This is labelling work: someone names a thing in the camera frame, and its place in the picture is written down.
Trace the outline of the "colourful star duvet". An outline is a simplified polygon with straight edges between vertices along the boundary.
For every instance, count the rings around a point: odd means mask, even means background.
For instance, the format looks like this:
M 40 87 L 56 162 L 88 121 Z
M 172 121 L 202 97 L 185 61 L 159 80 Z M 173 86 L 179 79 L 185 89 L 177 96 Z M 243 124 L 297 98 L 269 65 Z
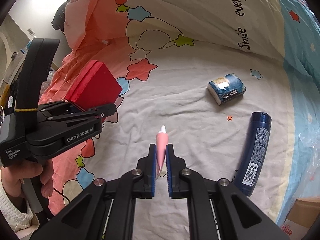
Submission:
M 71 0 L 65 36 L 72 51 L 41 102 L 62 99 L 91 60 L 122 91 L 102 133 L 53 160 L 52 213 L 132 169 L 162 125 L 188 166 L 231 178 L 262 111 L 271 134 L 251 199 L 285 218 L 311 157 L 298 136 L 319 127 L 319 22 L 305 0 Z M 246 92 L 218 105 L 208 82 L 231 73 Z

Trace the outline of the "brown cardboard box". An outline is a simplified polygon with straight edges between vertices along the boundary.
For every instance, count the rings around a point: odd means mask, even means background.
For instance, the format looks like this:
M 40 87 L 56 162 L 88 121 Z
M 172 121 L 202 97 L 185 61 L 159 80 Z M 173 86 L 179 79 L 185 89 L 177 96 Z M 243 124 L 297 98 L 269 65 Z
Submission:
M 302 239 L 319 215 L 319 197 L 297 198 L 281 229 L 290 239 Z

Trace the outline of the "red box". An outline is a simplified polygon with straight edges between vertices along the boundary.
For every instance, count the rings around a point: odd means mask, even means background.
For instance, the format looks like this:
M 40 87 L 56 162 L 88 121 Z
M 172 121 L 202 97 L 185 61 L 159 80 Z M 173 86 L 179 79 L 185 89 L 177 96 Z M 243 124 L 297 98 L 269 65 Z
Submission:
M 122 88 L 107 66 L 92 60 L 82 69 L 67 90 L 65 100 L 81 110 L 114 103 Z

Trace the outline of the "pink tube white cap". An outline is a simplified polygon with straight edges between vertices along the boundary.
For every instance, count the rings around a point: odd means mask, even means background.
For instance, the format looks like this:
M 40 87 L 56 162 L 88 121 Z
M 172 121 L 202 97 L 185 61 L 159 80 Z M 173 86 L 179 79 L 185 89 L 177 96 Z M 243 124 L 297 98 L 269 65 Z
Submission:
M 156 135 L 156 156 L 157 156 L 157 162 L 156 162 L 157 177 L 156 178 L 158 178 L 161 174 L 168 142 L 169 142 L 169 136 L 166 132 L 166 127 L 162 125 L 160 131 Z

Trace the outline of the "clear plastic bag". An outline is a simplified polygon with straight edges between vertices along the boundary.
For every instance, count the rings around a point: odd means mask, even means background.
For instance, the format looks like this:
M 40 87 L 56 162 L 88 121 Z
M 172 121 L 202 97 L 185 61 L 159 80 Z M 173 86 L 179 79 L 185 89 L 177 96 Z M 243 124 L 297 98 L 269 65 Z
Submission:
M 311 157 L 306 171 L 304 196 L 319 197 L 319 127 L 307 132 L 305 144 L 311 150 Z

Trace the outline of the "dark blue shampoo bottle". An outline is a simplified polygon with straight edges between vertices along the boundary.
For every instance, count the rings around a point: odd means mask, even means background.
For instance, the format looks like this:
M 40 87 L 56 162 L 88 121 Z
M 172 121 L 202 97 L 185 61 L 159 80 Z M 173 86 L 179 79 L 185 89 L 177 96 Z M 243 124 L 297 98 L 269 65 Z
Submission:
M 270 138 L 272 118 L 265 112 L 251 115 L 242 159 L 233 183 L 250 197 L 257 184 Z

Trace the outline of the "blue tissue pack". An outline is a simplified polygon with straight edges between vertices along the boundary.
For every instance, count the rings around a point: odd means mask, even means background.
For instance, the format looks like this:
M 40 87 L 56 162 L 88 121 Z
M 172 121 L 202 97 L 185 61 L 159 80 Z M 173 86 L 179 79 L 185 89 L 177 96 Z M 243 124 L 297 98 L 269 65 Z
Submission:
M 234 73 L 208 82 L 207 88 L 218 105 L 233 100 L 246 92 L 244 83 Z

